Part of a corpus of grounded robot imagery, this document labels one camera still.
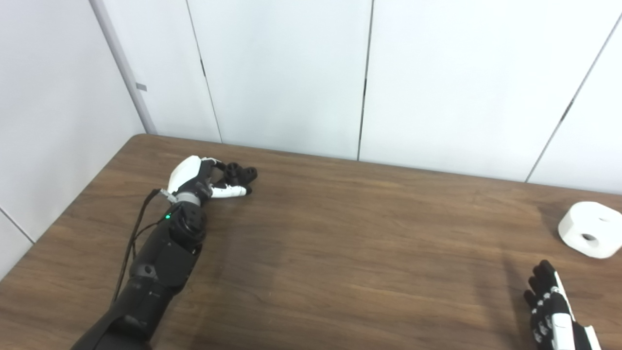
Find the white wall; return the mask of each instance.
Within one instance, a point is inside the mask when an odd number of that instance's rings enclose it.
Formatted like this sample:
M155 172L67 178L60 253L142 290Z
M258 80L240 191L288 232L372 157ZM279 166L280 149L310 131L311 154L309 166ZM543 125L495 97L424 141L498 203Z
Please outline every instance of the white wall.
M224 143L356 159L371 0L190 0Z
M144 128L88 1L1 1L0 47L0 208L35 241Z
M525 181L617 0L376 0L360 159Z
M622 28L618 24L529 182L622 194Z
M183 0L92 0L153 133L220 142ZM136 83L147 91L136 88Z

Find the panel seam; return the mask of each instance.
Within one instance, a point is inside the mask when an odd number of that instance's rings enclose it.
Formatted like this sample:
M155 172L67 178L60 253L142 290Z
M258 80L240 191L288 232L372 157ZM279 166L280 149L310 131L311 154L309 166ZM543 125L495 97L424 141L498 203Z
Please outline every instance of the panel seam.
M214 120L216 121L216 129L218 130L218 136L220 137L220 143L223 142L223 134L220 132L220 124L218 123L218 116L216 115L216 108L214 107L214 99L211 97L210 83L207 81L207 74L205 74L205 66L203 65L203 55L201 54L201 48L198 45L197 31L195 30L194 21L192 20L192 13L190 12L190 4L186 1L186 8L188 9L188 17L190 18L190 25L192 26L192 35L194 35L195 43L197 45L198 59L201 63L201 69L203 70L203 78L205 79L205 85L207 86L207 95L210 97L211 111L214 113Z
M19 232L22 233L22 235L24 235L24 237L26 237L26 239L32 243L35 244L35 241L32 240L32 238L30 236L28 236L28 234L26 233L26 231L24 231L24 229L17 224L17 222L15 220L13 220L12 217L9 216L9 214L2 208L0 207L0 212L15 226L17 227L17 229L19 230Z
M363 80L363 101L361 101L361 124L358 130L358 148L356 150L356 160L361 160L361 141L363 139L363 117L365 114L365 96L367 94L367 72L369 70L369 48L371 47L371 27L374 21L374 2L371 0L371 9L369 11L369 32L367 36L367 56L365 57L365 76Z
M572 105L575 103L575 100L577 99L578 94L581 92L581 89L585 85L585 82L587 81L587 78L590 76L592 70L594 69L594 66L598 62L598 59L600 58L600 55L605 50L605 47L609 43L609 40L613 36L613 33L616 31L616 28L620 24L620 20L622 20L622 13L620 14L620 16L618 16L618 19L616 20L615 24L613 24L613 28L609 32L609 35L607 35L607 38L605 39L605 42L603 43L603 45L600 47L600 50L596 54L596 57L594 58L594 61L592 62L590 68L587 70L587 73L583 77L583 80L581 81L581 84L579 84L579 87L577 88L577 91L575 92L574 96L570 100L570 103L568 104L568 107L566 107L566 110L564 111L564 114L562 114L562 117L557 122L557 126L555 126L555 129L550 134L549 139L547 140L546 144L544 145L544 148L542 149L542 151L540 152L540 155L538 156L538 159L536 160L536 162L534 163L533 167L531 168L531 171L529 172L529 175L527 175L527 179L525 179L525 183L527 183L527 182L529 182L529 180L531 180L531 176L534 174L534 171L538 167L538 164L540 164L540 161L542 160L542 157L544 156L544 153L546 153L547 149L549 148L549 145L550 145L551 141L553 141L553 137L555 137L555 134L557 134L557 130L559 130L559 127L562 125L562 122L566 119L566 116L568 115L568 112L572 108Z

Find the robotic hand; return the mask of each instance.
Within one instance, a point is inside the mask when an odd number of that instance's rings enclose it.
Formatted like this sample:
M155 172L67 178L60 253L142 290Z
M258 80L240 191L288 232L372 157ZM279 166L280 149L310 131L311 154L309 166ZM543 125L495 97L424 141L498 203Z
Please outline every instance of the robotic hand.
M214 169L223 178L211 183ZM110 309L72 347L72 350L150 350L149 341L173 296L184 288L201 253L207 221L202 206L211 198L245 196L255 168L225 165L214 158L188 157L170 175L167 190L154 189L145 199L130 236ZM171 207L155 226L129 269L119 294L129 253L149 201L163 194Z
M534 267L529 285L524 297L538 350L601 350L594 328L575 321L562 281L547 260Z

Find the joint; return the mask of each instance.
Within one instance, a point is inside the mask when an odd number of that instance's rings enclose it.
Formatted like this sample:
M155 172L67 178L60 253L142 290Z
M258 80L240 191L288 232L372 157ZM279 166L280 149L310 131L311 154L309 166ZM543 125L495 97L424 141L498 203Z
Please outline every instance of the joint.
M257 169L242 168L238 163L229 163L225 167L223 179L230 186L247 186L257 178Z
M170 238L184 250L192 253L205 239L207 217L200 205L181 202L171 221Z
M199 207L201 206L201 199L192 192L181 192L174 197L177 202L190 202Z

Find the black forearm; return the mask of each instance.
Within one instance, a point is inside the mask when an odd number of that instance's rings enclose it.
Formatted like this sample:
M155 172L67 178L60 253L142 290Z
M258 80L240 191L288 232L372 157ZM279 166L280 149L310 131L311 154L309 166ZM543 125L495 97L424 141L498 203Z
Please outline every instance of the black forearm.
M117 300L72 350L150 349L148 342L171 299L185 286L205 238L199 206L181 202L168 214L137 254Z

